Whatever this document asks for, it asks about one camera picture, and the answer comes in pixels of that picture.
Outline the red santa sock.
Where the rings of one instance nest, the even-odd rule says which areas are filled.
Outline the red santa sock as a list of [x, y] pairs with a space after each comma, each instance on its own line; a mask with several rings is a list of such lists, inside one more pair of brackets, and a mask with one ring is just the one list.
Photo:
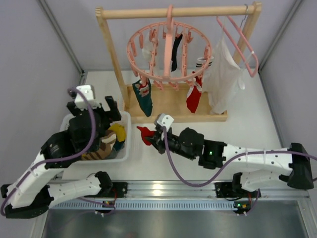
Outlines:
[[154, 130], [149, 130], [147, 127], [145, 126], [136, 126], [140, 132], [141, 132], [141, 138], [142, 141], [147, 145], [147, 146], [151, 146], [151, 141], [148, 140], [148, 137], [153, 137], [155, 134]]
[[186, 106], [188, 110], [193, 114], [196, 112], [200, 102], [200, 98], [202, 96], [202, 84], [203, 84], [203, 76], [202, 75], [196, 76], [193, 86], [190, 87], [187, 93]]

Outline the dark green christmas sock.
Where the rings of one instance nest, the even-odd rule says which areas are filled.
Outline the dark green christmas sock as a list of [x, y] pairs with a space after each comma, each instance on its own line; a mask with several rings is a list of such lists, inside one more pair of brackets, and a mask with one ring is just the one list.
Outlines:
[[137, 82], [132, 84], [132, 88], [142, 112], [147, 117], [151, 116], [153, 110], [153, 102], [151, 98], [152, 86], [150, 81], [146, 79], [146, 85], [143, 86], [141, 80], [138, 80]]

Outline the pink round clip hanger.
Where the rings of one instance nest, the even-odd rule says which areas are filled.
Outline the pink round clip hanger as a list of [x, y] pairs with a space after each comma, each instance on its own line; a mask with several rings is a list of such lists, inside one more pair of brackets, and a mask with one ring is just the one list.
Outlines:
[[[153, 81], [154, 85], [163, 90], [164, 83], [168, 83], [176, 91], [180, 83], [186, 83], [192, 87], [195, 77], [203, 76], [212, 55], [210, 40], [196, 27], [184, 22], [179, 22], [172, 16], [174, 6], [170, 5], [166, 10], [166, 21], [148, 24], [136, 31], [129, 39], [126, 47], [127, 58], [135, 76], [138, 76], [143, 85], [146, 79]], [[183, 34], [177, 51], [177, 70], [171, 72], [171, 55], [175, 37]], [[188, 73], [188, 48], [193, 41], [193, 34], [201, 37], [205, 43], [203, 57], [206, 64], [192, 73]], [[146, 37], [153, 43], [152, 59], [146, 61], [142, 55], [142, 48]]]

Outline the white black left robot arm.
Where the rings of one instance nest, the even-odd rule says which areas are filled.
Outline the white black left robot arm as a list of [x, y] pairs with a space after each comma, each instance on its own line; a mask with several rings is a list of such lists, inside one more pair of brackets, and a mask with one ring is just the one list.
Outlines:
[[73, 115], [68, 128], [53, 134], [44, 143], [32, 165], [15, 183], [1, 186], [4, 198], [1, 215], [11, 219], [32, 219], [65, 201], [84, 196], [105, 197], [111, 192], [113, 183], [103, 171], [82, 180], [49, 183], [57, 174], [80, 161], [83, 154], [98, 151], [111, 123], [121, 120], [113, 97], [106, 96], [105, 101], [109, 111], [105, 111], [101, 104], [88, 110], [68, 102], [67, 108]]

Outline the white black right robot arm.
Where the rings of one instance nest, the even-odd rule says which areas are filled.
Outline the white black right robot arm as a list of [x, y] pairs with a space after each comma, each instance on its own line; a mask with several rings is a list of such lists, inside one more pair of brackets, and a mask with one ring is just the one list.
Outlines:
[[203, 134], [190, 128], [174, 135], [171, 129], [160, 127], [156, 130], [143, 128], [141, 138], [160, 154], [166, 153], [168, 158], [175, 153], [190, 160], [198, 159], [199, 166], [205, 169], [217, 169], [215, 178], [226, 168], [234, 169], [233, 197], [282, 184], [299, 190], [314, 188], [312, 157], [300, 143], [277, 150], [248, 149], [207, 140]]

